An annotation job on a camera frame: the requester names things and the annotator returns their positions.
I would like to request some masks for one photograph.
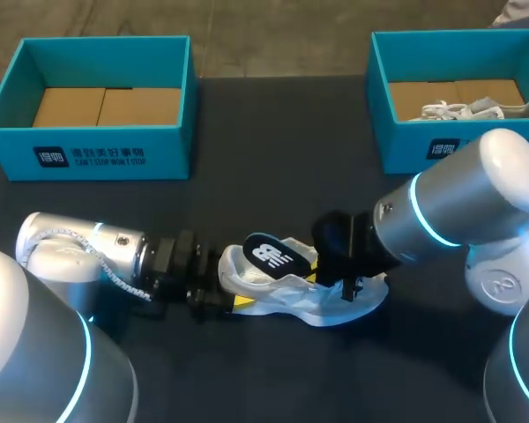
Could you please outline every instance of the gray floor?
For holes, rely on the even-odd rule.
[[[362,73],[375,30],[488,26],[504,0],[0,0],[0,78],[22,37],[192,37],[204,77]]]

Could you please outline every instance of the blue cardboard box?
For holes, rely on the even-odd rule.
[[[529,101],[529,29],[372,33],[366,91],[386,174],[418,173],[493,128],[529,140],[529,119],[398,119],[390,83],[474,79],[513,79]]]
[[[50,87],[180,88],[177,124],[34,128]],[[187,179],[196,106],[189,37],[24,39],[0,85],[0,164],[10,181]]]

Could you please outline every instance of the black table surface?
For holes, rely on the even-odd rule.
[[[192,229],[220,248],[255,231],[310,242],[314,218],[372,207],[384,176],[364,78],[204,79],[186,182],[10,183],[0,168],[0,250],[31,212],[152,234]],[[185,306],[131,317],[120,345],[136,369],[138,423],[486,422],[481,381],[507,321],[480,307],[465,252],[392,271],[372,314],[333,328],[291,316],[202,325]]]

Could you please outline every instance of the glowing blue light ring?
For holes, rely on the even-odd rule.
[[[515,319],[513,319],[513,323],[511,324],[510,328],[510,360],[511,360],[511,366],[513,367],[513,373],[515,374],[515,378],[518,380],[519,386],[521,387],[521,390],[523,390],[523,393],[529,399],[529,389],[526,387],[525,382],[523,382],[523,378],[519,374],[518,365],[515,362],[515,355],[513,354],[513,331],[515,328],[515,322],[518,320],[518,315],[515,316]]]
[[[415,195],[415,184],[417,183],[417,179],[419,177],[420,177],[420,174],[417,174],[412,179],[412,183],[409,186],[409,198],[410,198],[410,200],[412,202],[412,207],[414,208],[415,216],[417,216],[417,219],[420,221],[421,225],[429,233],[429,235],[431,235],[437,241],[441,242],[442,244],[446,245],[447,247],[460,247],[461,244],[455,244],[453,242],[449,242],[449,241],[445,240],[437,232],[435,232],[433,230],[433,228],[429,225],[429,223],[423,217],[423,214],[421,213],[420,205],[417,203],[417,196]]]
[[[77,405],[80,395],[82,395],[82,391],[85,388],[86,379],[88,378],[88,372],[90,371],[90,361],[92,358],[92,341],[90,339],[90,331],[88,330],[88,326],[86,325],[85,319],[82,318],[82,315],[80,315],[80,313],[77,313],[77,315],[80,319],[80,322],[82,323],[82,327],[85,330],[85,365],[82,367],[82,374],[80,375],[77,388],[75,389],[74,394],[72,394],[71,401],[69,401],[68,405],[64,409],[63,414],[61,414],[61,417],[57,419],[56,423],[64,423],[71,415],[72,410],[74,410],[74,407]]]

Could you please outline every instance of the white cable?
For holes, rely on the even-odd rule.
[[[86,249],[86,251],[93,256],[95,256],[102,267],[102,269],[106,272],[106,275],[108,275],[108,278],[114,282],[117,286],[122,288],[124,291],[135,295],[136,297],[139,297],[146,301],[151,301],[151,294],[147,293],[146,291],[143,291],[141,289],[137,289],[121,279],[119,279],[116,274],[109,268],[109,266],[104,261],[104,258],[102,255],[92,246],[92,244],[82,236],[81,234],[78,234],[74,231],[71,231],[70,229],[49,229],[47,231],[41,232],[40,234],[37,234],[34,236],[31,240],[29,240],[26,243],[26,249],[24,250],[24,254],[19,259],[19,264],[22,265],[22,267],[27,267],[27,263],[29,262],[29,257],[34,252],[35,248],[37,247],[37,244],[39,244],[40,241],[45,240],[46,238],[55,236],[55,235],[68,235],[72,239],[78,241],[78,243]]]

